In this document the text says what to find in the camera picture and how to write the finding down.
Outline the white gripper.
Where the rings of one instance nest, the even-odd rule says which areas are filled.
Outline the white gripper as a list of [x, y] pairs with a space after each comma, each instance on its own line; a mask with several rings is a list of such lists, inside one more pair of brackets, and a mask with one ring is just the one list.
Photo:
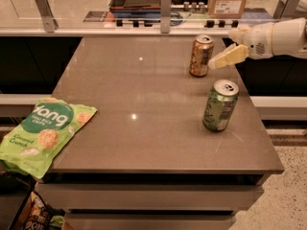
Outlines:
[[209, 60], [208, 67], [210, 69], [224, 68], [243, 62], [247, 57], [252, 59], [271, 58], [272, 30], [272, 23], [260, 24], [252, 28], [232, 29], [228, 32], [228, 37], [240, 45], [233, 43], [225, 48]]

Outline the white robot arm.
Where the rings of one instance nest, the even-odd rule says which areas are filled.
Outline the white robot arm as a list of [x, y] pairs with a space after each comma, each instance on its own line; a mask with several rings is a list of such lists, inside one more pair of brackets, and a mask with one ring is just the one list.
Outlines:
[[306, 19], [269, 22], [237, 28], [228, 33], [233, 43], [208, 61], [210, 69], [224, 68], [247, 58], [274, 56], [307, 58]]

